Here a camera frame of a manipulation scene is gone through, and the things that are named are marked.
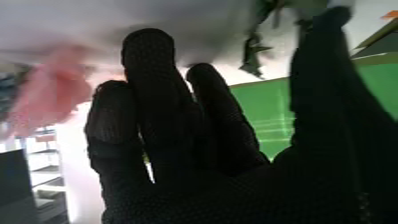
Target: white shelf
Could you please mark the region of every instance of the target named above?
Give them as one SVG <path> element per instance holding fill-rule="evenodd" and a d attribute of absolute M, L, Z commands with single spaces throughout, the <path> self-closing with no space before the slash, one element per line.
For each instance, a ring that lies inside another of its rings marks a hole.
<path fill-rule="evenodd" d="M 61 178 L 61 174 L 49 174 L 49 173 L 31 173 L 31 183 L 33 187 L 52 182 L 57 178 Z"/>

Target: gloved hand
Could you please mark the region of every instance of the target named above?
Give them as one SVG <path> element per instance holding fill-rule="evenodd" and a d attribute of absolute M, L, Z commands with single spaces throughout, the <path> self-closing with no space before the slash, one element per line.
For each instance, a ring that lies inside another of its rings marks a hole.
<path fill-rule="evenodd" d="M 104 223 L 359 223 L 356 195 L 327 157 L 312 158 L 296 146 L 274 163 L 262 154 L 242 108 L 208 64 L 189 71 L 192 96 L 162 31 L 146 29 L 128 36 L 123 65 L 128 83 L 100 86 L 86 127 Z"/>

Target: green wall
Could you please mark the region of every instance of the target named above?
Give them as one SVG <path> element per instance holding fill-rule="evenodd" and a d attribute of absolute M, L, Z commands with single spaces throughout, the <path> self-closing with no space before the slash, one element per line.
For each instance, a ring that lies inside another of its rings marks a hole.
<path fill-rule="evenodd" d="M 361 66 L 359 72 L 386 110 L 398 119 L 398 64 Z M 294 133 L 288 80 L 235 86 L 233 94 L 256 129 L 262 151 L 274 158 L 290 146 Z"/>

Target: pink fluffy object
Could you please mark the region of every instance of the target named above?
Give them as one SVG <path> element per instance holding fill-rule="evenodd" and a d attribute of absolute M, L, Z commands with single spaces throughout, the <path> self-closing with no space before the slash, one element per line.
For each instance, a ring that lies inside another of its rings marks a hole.
<path fill-rule="evenodd" d="M 9 112 L 6 137 L 13 134 L 29 136 L 40 127 L 65 122 L 77 105 L 89 100 L 84 58 L 86 49 L 65 46 L 27 74 L 27 82 L 20 87 L 18 100 Z"/>

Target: ceiling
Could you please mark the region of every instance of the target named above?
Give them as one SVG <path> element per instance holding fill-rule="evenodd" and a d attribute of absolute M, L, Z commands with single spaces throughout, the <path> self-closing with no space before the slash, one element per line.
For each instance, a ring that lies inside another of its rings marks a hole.
<path fill-rule="evenodd" d="M 144 27 L 164 29 L 176 38 L 178 62 L 212 62 L 228 83 L 260 79 L 237 68 L 242 63 L 246 30 L 251 24 L 255 0 L 2 0 L 0 2 L 0 59 L 38 63 L 50 49 L 66 42 L 91 51 L 88 63 L 98 74 L 121 73 L 120 50 L 127 34 Z M 397 0 L 359 0 L 354 20 L 347 26 L 351 46 L 386 25 L 381 17 L 398 9 Z M 272 17 L 262 26 L 264 42 L 274 50 L 264 54 L 265 78 L 288 75 L 296 49 L 296 17 L 283 10 L 281 26 Z"/>

